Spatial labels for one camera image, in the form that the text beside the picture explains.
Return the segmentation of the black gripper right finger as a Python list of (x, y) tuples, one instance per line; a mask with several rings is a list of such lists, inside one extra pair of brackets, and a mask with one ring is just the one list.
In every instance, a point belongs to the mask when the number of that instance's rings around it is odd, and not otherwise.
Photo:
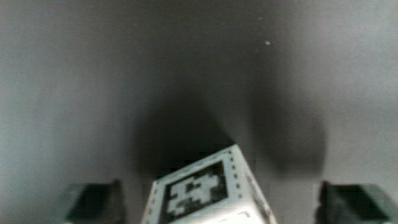
[(398, 204), (375, 184), (321, 182), (314, 224), (398, 224)]

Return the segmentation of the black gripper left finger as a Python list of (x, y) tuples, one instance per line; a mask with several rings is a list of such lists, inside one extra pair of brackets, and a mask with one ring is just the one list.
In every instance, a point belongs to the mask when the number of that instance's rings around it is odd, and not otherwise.
[(126, 224), (121, 181), (89, 183), (64, 217), (64, 224)]

